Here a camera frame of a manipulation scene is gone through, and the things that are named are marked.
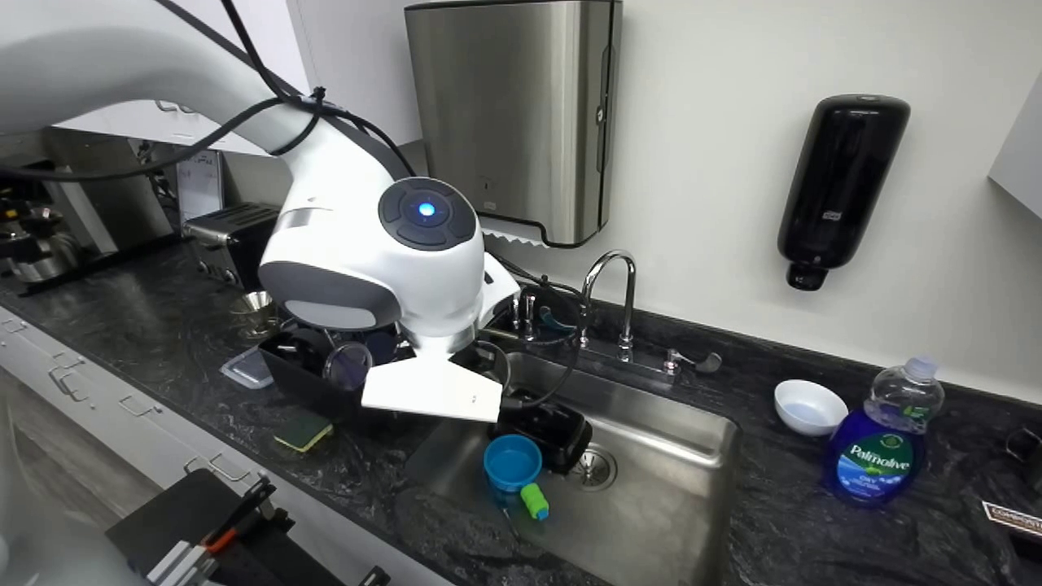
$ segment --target soap dispenser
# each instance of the soap dispenser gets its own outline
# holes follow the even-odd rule
[[[818,105],[793,183],[780,249],[794,289],[822,289],[844,267],[902,143],[909,105],[878,96],[837,96]]]

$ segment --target black cable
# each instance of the black cable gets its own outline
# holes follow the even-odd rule
[[[301,96],[296,96],[296,93],[287,93],[287,88],[274,80],[274,71],[263,67],[259,47],[255,47],[255,37],[251,37],[247,25],[241,23],[241,12],[239,12],[236,0],[223,0],[223,6],[225,6],[225,16],[231,19],[231,31],[236,31],[241,49],[246,49],[247,59],[251,59],[251,69],[261,75],[261,82],[269,88],[269,96],[287,98],[287,101],[301,101]]]
[[[274,96],[287,98],[292,109],[312,113],[312,120],[302,128],[302,135],[296,135],[287,147],[274,149],[274,156],[296,149],[296,147],[317,132],[319,116],[347,116],[347,120],[351,120],[362,135],[375,135],[375,136],[396,156],[396,163],[400,163],[409,175],[417,175],[413,166],[409,166],[409,163],[404,160],[404,154],[396,149],[396,143],[393,143],[379,125],[370,125],[370,120],[366,120],[366,116],[358,116],[358,113],[351,113],[351,112],[324,105],[325,88],[317,88],[317,96],[324,96],[324,98],[317,98],[317,101],[302,101],[296,93],[287,93],[287,88],[269,75],[269,69],[263,67],[259,47],[255,47],[251,31],[241,23],[241,12],[239,12],[236,0],[223,0],[223,4],[225,4],[225,12],[228,12],[231,25],[236,25],[239,43],[246,47],[246,54],[247,54],[255,71],[261,75],[261,82],[263,82]]]
[[[247,25],[241,23],[236,0],[223,0],[225,12],[251,59],[251,69],[261,75],[261,82],[274,93],[274,98],[251,105],[247,112],[236,113],[231,120],[220,125],[212,135],[207,135],[203,139],[188,143],[183,154],[169,156],[169,160],[157,160],[148,166],[132,166],[132,171],[113,171],[113,174],[42,174],[42,171],[23,171],[23,166],[2,166],[0,163],[0,175],[13,175],[13,181],[25,181],[25,183],[111,183],[111,181],[132,181],[132,175],[148,175],[148,174],[159,174],[166,166],[185,163],[198,154],[207,154],[209,147],[214,147],[223,136],[236,135],[246,120],[259,116],[267,109],[287,105],[296,112],[309,112],[309,125],[285,147],[269,149],[274,156],[285,156],[291,149],[296,149],[325,116],[342,116],[351,120],[362,135],[375,135],[392,154],[393,160],[404,166],[407,175],[417,175],[413,166],[407,163],[407,156],[396,149],[396,143],[375,128],[370,120],[342,112],[342,109],[329,109],[325,105],[325,88],[317,88],[312,101],[302,101],[291,85],[285,85],[261,59]]]
[[[530,286],[541,286],[541,289],[556,289],[565,296],[583,296],[577,286],[566,286],[566,285],[555,285],[548,273],[543,276],[533,276],[527,273],[526,267],[505,262],[501,254],[492,254],[485,252],[489,258],[495,258],[508,273],[514,273],[519,279],[527,279]]]
[[[132,166],[132,171],[113,171],[113,174],[42,174],[42,171],[0,166],[0,175],[13,175],[13,181],[25,181],[25,183],[111,183],[111,181],[159,174],[166,166],[176,166],[176,163],[198,156],[203,149],[214,147],[223,136],[236,135],[236,128],[241,128],[246,120],[251,120],[261,112],[276,109],[276,105],[285,105],[285,98],[267,98],[261,105],[251,105],[247,112],[236,113],[231,120],[225,120],[223,128],[207,135],[198,143],[188,143],[183,154],[176,154],[169,160],[148,163],[148,166]]]
[[[565,366],[565,376],[555,380],[555,388],[548,388],[541,398],[505,398],[501,401],[501,412],[530,412],[530,408],[541,408],[541,403],[550,403],[565,388],[566,388],[566,380],[572,378],[572,372],[577,372],[577,366],[579,366],[579,338],[572,338],[572,355],[569,355],[569,361]]]
[[[269,154],[274,154],[274,156],[285,156],[285,154],[296,149],[307,136],[312,136],[312,132],[319,128],[319,120],[324,120],[324,113],[312,113],[312,120],[307,120],[307,128],[302,128],[291,143],[285,143],[285,147],[276,147],[276,149],[269,149]]]

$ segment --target black granite countertop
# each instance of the black granite countertop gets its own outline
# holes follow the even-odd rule
[[[241,392],[220,376],[274,327],[239,292],[198,276],[183,246],[36,296],[0,286],[0,304],[454,583],[595,583],[508,530],[409,489],[404,464],[430,421],[400,418],[368,436],[339,432],[307,460],[276,451],[269,436],[291,401],[281,392]],[[1042,509],[1000,453],[1019,426],[1042,429],[1038,408],[949,388],[949,408],[933,426],[928,469],[911,492],[871,511],[825,489],[825,444],[783,426],[773,388],[783,378],[810,378],[858,403],[877,368],[659,317],[637,317],[637,338],[722,355],[722,372],[683,376],[673,398],[741,423],[729,586],[1025,583],[1015,578],[1006,539],[979,522],[979,500]]]

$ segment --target blue dish soap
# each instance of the blue dish soap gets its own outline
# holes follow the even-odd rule
[[[938,366],[911,360],[877,376],[871,398],[853,412],[826,451],[826,483],[858,506],[885,506],[924,467],[924,432],[946,403]]]

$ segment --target stainless steel dispenser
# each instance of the stainless steel dispenser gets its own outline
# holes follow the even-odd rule
[[[619,0],[407,6],[434,175],[572,249],[607,221]]]

